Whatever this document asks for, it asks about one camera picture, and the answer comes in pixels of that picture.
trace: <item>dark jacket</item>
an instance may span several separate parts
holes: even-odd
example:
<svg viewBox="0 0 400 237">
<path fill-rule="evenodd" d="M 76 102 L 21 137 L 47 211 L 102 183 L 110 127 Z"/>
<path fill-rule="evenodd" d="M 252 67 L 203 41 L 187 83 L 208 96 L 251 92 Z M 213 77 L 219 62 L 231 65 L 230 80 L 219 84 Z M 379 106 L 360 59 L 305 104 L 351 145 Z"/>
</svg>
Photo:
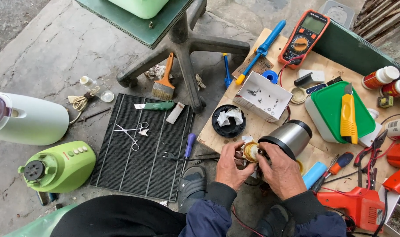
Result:
<svg viewBox="0 0 400 237">
<path fill-rule="evenodd" d="M 230 207 L 236 196 L 231 187 L 212 182 L 204 199 L 190 208 L 187 226 L 179 237 L 225 237 L 232 224 Z M 326 211 L 309 190 L 283 201 L 281 205 L 295 220 L 296 237 L 346 237 L 343 218 Z"/>
</svg>

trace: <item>office chair base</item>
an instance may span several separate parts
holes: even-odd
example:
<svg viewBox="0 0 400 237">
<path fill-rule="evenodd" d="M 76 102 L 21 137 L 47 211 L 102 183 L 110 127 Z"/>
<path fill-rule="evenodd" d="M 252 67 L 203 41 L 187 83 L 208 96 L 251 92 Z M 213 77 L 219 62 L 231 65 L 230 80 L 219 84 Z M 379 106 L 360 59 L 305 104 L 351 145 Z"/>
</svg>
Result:
<svg viewBox="0 0 400 237">
<path fill-rule="evenodd" d="M 192 32 L 198 18 L 205 13 L 206 4 L 207 0 L 194 1 L 192 3 L 194 11 L 188 15 L 185 13 L 169 30 L 168 37 L 165 37 L 155 49 L 134 61 L 117 75 L 119 84 L 123 87 L 137 86 L 139 75 L 168 58 L 169 54 L 173 52 L 181 67 L 193 110 L 195 113 L 201 113 L 206 102 L 199 95 L 190 54 L 194 51 L 209 51 L 240 54 L 246 57 L 250 51 L 250 45 L 247 42 Z"/>
</svg>

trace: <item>digital multimeter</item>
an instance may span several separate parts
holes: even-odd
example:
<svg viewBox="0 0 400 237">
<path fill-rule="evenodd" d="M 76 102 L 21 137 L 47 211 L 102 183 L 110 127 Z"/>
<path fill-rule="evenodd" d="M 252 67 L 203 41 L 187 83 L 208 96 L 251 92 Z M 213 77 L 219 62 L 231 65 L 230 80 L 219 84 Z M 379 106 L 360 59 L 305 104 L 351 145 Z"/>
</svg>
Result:
<svg viewBox="0 0 400 237">
<path fill-rule="evenodd" d="M 295 29 L 293 29 L 285 47 L 277 57 L 277 61 L 286 64 L 292 58 L 304 55 L 302 59 L 294 59 L 291 61 L 293 64 L 288 65 L 292 69 L 299 67 L 308 52 L 311 51 L 317 40 L 320 39 L 329 23 L 330 18 L 318 12 L 313 10 L 304 12 Z"/>
</svg>

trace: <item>circuit board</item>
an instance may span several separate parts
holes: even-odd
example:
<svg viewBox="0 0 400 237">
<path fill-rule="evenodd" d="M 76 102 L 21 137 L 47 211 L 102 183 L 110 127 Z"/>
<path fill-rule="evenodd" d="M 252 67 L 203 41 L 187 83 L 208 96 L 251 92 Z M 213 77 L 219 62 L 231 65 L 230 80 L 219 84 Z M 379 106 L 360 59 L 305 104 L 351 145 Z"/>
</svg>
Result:
<svg viewBox="0 0 400 237">
<path fill-rule="evenodd" d="M 248 59 L 246 59 L 241 66 L 239 66 L 233 73 L 232 76 L 235 78 L 238 78 L 239 75 L 241 75 L 245 68 L 248 67 L 250 62 L 254 59 L 255 54 L 251 55 Z M 254 71 L 258 74 L 263 74 L 265 71 L 270 70 L 274 65 L 265 57 L 260 56 L 258 60 L 255 62 L 254 66 L 252 69 L 245 75 L 246 77 L 251 73 L 251 71 Z"/>
</svg>

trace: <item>green blender base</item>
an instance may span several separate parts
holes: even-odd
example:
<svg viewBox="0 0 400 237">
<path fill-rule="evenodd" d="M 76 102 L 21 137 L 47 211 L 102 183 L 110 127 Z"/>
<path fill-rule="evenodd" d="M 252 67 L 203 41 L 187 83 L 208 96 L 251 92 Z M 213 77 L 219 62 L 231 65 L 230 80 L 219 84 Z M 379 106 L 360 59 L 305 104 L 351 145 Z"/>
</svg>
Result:
<svg viewBox="0 0 400 237">
<path fill-rule="evenodd" d="M 84 184 L 95 163 L 92 148 L 75 141 L 37 153 L 18 168 L 18 173 L 23 173 L 27 186 L 36 191 L 66 193 Z"/>
</svg>

